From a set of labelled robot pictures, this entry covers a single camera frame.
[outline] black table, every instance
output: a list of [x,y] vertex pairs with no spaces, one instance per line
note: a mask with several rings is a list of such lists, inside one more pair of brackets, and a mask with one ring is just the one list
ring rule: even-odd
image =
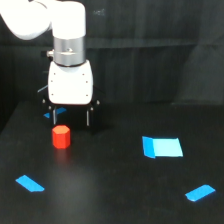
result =
[[[72,145],[56,150],[37,105],[18,105],[0,135],[1,224],[223,224],[223,107],[115,104],[99,113],[94,133],[79,107],[59,115]],[[184,157],[144,157],[142,136],[178,137]],[[15,182],[22,175],[45,191],[27,191]],[[216,192],[188,201],[203,184]]]

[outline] blue rectangle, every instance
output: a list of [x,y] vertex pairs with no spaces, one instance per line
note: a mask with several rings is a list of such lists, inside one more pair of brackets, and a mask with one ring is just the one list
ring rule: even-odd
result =
[[180,141],[176,139],[153,139],[155,156],[183,157]]
[[155,157],[154,148],[153,148],[153,139],[143,136],[142,143],[143,143],[144,155],[155,159],[156,157]]
[[215,189],[213,189],[209,185],[203,185],[185,195],[188,198],[188,200],[195,202],[195,201],[213,193],[214,191],[215,191]]
[[[56,110],[57,114],[64,113],[65,111],[67,111],[67,110],[66,110],[65,108],[63,108],[63,107],[58,108],[58,109]],[[46,113],[46,114],[44,114],[44,116],[45,116],[46,118],[50,118],[50,113]]]
[[31,180],[26,175],[16,179],[16,182],[25,187],[30,192],[44,191],[44,188],[37,184],[35,181]]

